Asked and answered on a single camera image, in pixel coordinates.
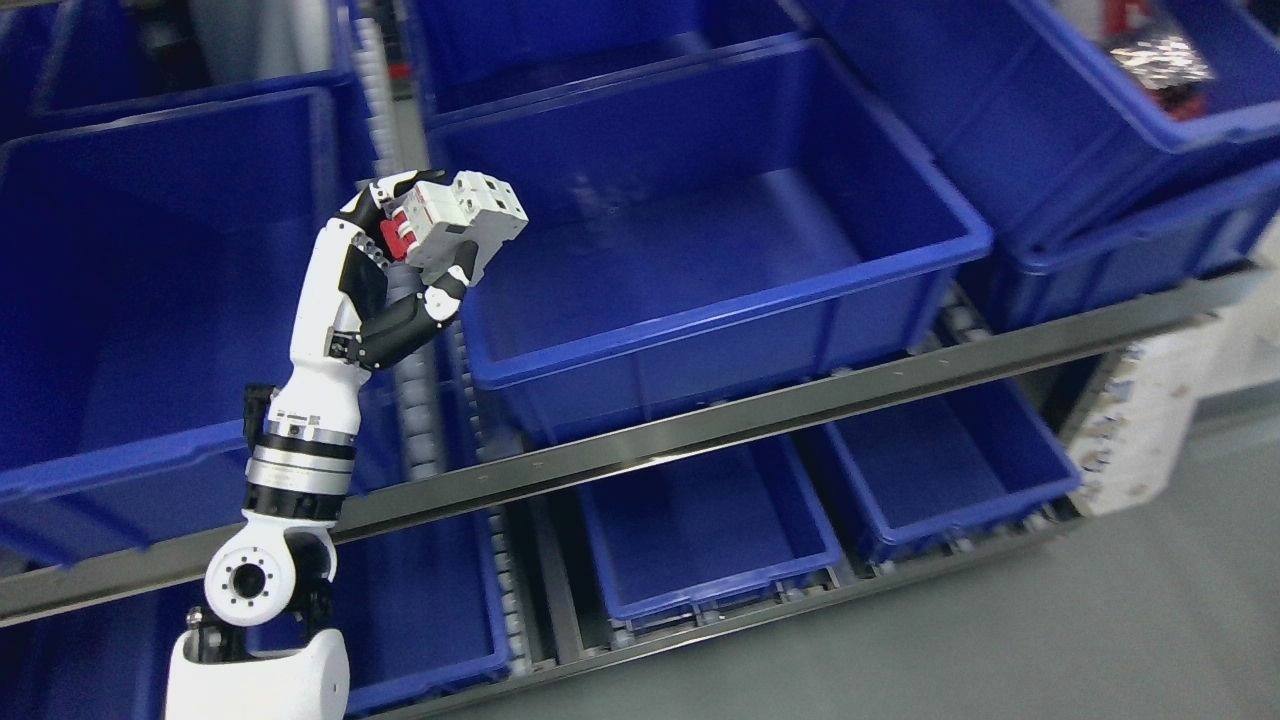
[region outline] blue plastic bin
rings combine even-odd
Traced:
[[[0,629],[0,717],[156,720],[198,583]]]
[[[797,36],[776,0],[408,0],[406,12],[429,127]]]
[[[0,142],[31,132],[31,96],[49,51],[52,5],[0,10]]]
[[[846,0],[826,28],[1011,250],[1280,158],[1280,46],[1231,0],[1164,0],[1217,73],[1169,118],[1047,0]]]
[[[133,18],[120,0],[64,0],[58,9],[52,47],[44,63],[32,101],[35,122],[45,129],[104,123],[129,115],[166,110],[198,102],[236,100],[282,90],[324,87],[333,95],[340,151],[340,178],[349,184],[371,176],[375,159],[370,140],[369,106],[357,78],[352,53],[356,49],[347,0],[326,0],[328,59],[316,63],[291,41],[314,42],[302,35],[305,6],[261,5],[257,0],[205,0],[201,27],[220,37],[219,50],[205,47],[215,82],[211,87],[164,92],[160,73],[138,40]],[[273,29],[262,37],[243,32],[246,18],[256,18]],[[237,37],[241,47],[229,38]],[[306,72],[311,65],[323,69]],[[285,73],[291,68],[298,72]]]
[[[511,651],[483,514],[338,553],[334,624],[351,659],[351,715],[506,675]],[[0,717],[160,717],[169,653],[187,610],[202,602],[200,583],[188,583],[0,629]],[[292,618],[268,628],[279,647],[298,647]]]
[[[1016,523],[1080,484],[1010,380],[796,433],[833,519],[869,562]]]
[[[961,268],[960,282],[992,328],[1034,325],[1239,263],[1277,210],[1280,161],[1274,161],[1125,218],[1078,250],[997,252]]]
[[[463,320],[477,387],[554,443],[919,341],[982,219],[806,41],[431,133],[530,225]]]
[[[774,437],[579,487],[616,620],[662,623],[795,587],[840,543],[795,446]]]
[[[348,715],[507,675],[511,647],[489,523],[472,512],[338,546],[333,625],[351,657]],[[280,618],[250,647],[297,647]]]
[[[239,520],[244,383],[283,384],[335,191],[300,90],[0,147],[0,544],[45,564]],[[389,378],[356,491],[398,482]]]

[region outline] white robot arm segment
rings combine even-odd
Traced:
[[[509,184],[481,173],[426,170],[372,182],[321,228],[294,316],[293,374],[279,391],[246,389],[244,434],[252,454],[246,524],[214,555],[205,573],[209,611],[192,610],[196,619],[174,647],[166,717],[210,716],[202,698],[189,693],[216,683],[214,675],[292,676],[306,688],[285,693],[310,692],[316,673],[329,678],[339,651],[340,682],[325,685],[332,692],[324,702],[308,696],[323,714],[307,716],[342,716],[346,650],[342,635],[325,629],[338,565],[329,529],[338,521],[355,466],[357,395],[372,372],[390,368],[457,316],[467,288],[527,222]],[[385,269],[394,261],[431,279],[424,292],[384,307]],[[271,657],[250,655],[243,628],[282,612],[303,620],[306,647]],[[274,669],[285,665],[291,670]],[[233,715],[294,716],[266,706]]]

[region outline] blue storage crate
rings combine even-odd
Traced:
[[[795,38],[776,0],[410,0],[404,40],[436,127]]]
[[[156,720],[169,653],[202,600],[187,583],[0,629],[0,717]]]
[[[1125,218],[1078,250],[997,252],[961,268],[960,282],[992,328],[1034,325],[1239,263],[1277,210],[1274,161]]]
[[[869,562],[1025,519],[1080,484],[1011,380],[796,433],[837,525]]]
[[[348,715],[507,675],[511,647],[485,512],[338,546],[333,626],[351,657]],[[284,616],[250,647],[297,647]]]
[[[0,142],[31,132],[31,95],[49,51],[52,5],[0,10]]]
[[[840,543],[786,437],[579,487],[611,618],[636,626],[795,587]]]
[[[1164,0],[1217,73],[1176,122],[1047,0],[846,0],[826,23],[1011,250],[1280,158],[1280,46],[1231,0]]]
[[[476,386],[540,443],[918,342],[989,232],[820,42],[433,131],[530,225],[463,305]]]
[[[0,147],[0,544],[45,564],[239,520],[247,382],[289,337],[335,191],[332,102],[298,90]],[[398,482],[390,378],[357,492]]]
[[[483,514],[339,546],[334,625],[351,660],[351,715],[497,679],[511,651]],[[0,717],[155,720],[169,655],[200,583],[0,629]],[[251,630],[298,647],[284,616]]]
[[[353,65],[357,40],[347,0],[205,0],[192,3],[192,14],[206,38],[216,38],[204,47],[214,85],[164,92],[159,69],[120,0],[63,1],[32,101],[35,122],[45,129],[70,128],[198,102],[324,87],[335,101],[343,182],[372,174],[369,106]],[[326,27],[317,32],[315,24],[321,22]],[[316,45],[316,36],[324,33],[326,47]]]

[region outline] silver metal ring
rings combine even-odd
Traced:
[[[339,433],[338,430],[326,430],[324,428],[317,428],[315,425],[294,425],[291,423],[282,423],[279,420],[269,421],[266,424],[266,432],[273,436],[306,439],[311,442],[323,442],[326,445],[356,443],[356,436],[349,433]]]
[[[349,473],[356,461],[349,457],[325,457],[308,452],[292,450],[278,450],[274,447],[257,446],[253,448],[253,460],[270,462],[273,465],[288,465],[291,468],[305,468],[308,470],[323,470],[325,473]]]
[[[250,460],[246,479],[255,486],[306,492],[316,495],[347,495],[351,489],[351,473],[334,473],[293,465],[276,465],[261,460]]]

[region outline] metal shelf rail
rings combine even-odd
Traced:
[[[1082,315],[837,373],[577,442],[407,482],[348,501],[348,542],[490,507],[1123,347],[1201,322],[1243,299],[1271,268],[1256,263]],[[200,578],[238,527],[0,579],[0,626]]]

